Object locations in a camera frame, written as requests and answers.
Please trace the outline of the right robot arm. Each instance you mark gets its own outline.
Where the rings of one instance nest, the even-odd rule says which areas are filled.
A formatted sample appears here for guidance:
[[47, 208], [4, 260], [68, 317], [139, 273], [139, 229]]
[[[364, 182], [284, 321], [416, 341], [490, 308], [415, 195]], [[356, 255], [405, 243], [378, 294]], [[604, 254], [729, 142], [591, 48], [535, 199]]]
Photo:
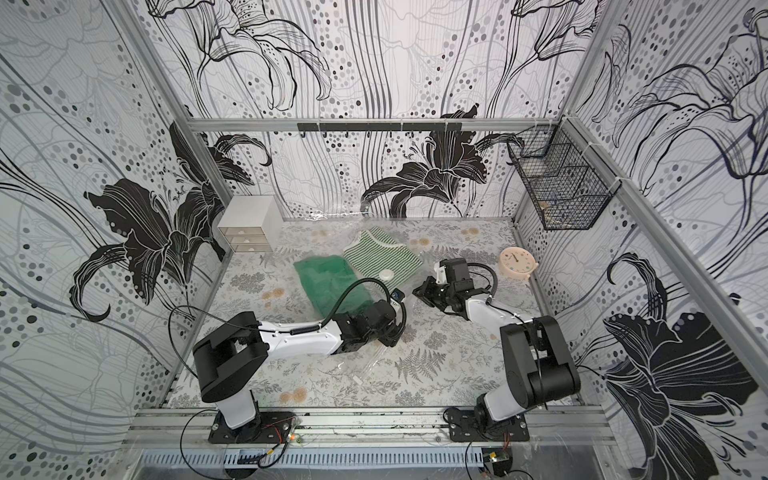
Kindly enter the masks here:
[[550, 402], [576, 395], [581, 378], [557, 320], [514, 310], [495, 297], [498, 276], [463, 258], [441, 260], [413, 294], [442, 313], [496, 335], [505, 380], [481, 395], [475, 416], [490, 426]]

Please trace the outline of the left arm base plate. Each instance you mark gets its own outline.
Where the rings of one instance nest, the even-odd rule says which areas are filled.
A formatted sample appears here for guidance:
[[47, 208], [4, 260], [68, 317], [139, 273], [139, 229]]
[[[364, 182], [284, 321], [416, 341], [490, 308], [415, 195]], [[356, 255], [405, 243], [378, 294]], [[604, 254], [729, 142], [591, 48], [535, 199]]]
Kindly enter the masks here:
[[244, 426], [230, 428], [222, 413], [215, 416], [208, 436], [211, 444], [276, 444], [284, 443], [293, 428], [296, 418], [289, 411], [265, 411], [257, 414], [256, 418]]

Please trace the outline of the green white striped top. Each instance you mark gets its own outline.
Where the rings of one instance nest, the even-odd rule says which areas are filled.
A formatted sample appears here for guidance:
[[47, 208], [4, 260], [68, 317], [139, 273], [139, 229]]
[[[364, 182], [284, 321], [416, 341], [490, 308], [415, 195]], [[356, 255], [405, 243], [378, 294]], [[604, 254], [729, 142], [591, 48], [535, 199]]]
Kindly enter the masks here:
[[394, 279], [382, 281], [390, 290], [406, 283], [423, 265], [416, 253], [378, 226], [359, 231], [352, 243], [344, 248], [343, 257], [364, 277], [380, 280], [381, 270], [393, 270]]

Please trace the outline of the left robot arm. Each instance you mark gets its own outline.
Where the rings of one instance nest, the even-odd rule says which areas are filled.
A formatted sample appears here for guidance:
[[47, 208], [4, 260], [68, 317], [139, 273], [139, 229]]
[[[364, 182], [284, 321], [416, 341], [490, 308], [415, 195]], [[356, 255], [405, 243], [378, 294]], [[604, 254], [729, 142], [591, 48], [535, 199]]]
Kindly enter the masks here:
[[395, 346], [407, 321], [405, 295], [396, 289], [361, 311], [334, 313], [327, 323], [280, 326], [241, 312], [199, 340], [192, 349], [201, 400], [214, 404], [219, 422], [238, 430], [259, 417], [248, 383], [270, 360], [332, 356], [378, 341]]

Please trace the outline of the clear plastic vacuum bag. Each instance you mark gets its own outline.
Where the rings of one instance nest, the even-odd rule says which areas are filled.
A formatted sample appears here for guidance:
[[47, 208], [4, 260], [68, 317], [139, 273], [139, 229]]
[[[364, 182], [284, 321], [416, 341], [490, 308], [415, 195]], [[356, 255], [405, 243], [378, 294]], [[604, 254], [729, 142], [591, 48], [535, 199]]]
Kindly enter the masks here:
[[380, 226], [358, 231], [340, 255], [310, 256], [294, 263], [299, 282], [323, 318], [362, 314], [379, 292], [400, 308], [396, 291], [419, 273], [422, 258]]

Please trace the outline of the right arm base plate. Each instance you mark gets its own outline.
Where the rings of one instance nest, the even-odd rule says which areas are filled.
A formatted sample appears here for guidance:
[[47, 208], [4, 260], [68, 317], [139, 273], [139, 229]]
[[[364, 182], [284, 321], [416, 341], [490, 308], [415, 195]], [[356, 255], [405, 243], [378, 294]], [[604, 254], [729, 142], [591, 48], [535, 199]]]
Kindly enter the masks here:
[[474, 409], [449, 407], [443, 412], [453, 442], [527, 442], [530, 440], [523, 415], [493, 422]]

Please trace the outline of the green tank top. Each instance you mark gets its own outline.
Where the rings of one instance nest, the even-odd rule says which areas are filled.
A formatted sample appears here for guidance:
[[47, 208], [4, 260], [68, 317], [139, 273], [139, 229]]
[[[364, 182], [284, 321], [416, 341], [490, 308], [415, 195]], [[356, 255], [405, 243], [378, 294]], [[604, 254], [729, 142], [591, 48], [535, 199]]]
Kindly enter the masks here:
[[[294, 263], [302, 288], [321, 319], [333, 309], [344, 291], [358, 280], [341, 256], [311, 256]], [[337, 313], [355, 314], [373, 303], [365, 285], [356, 286], [342, 301]]]

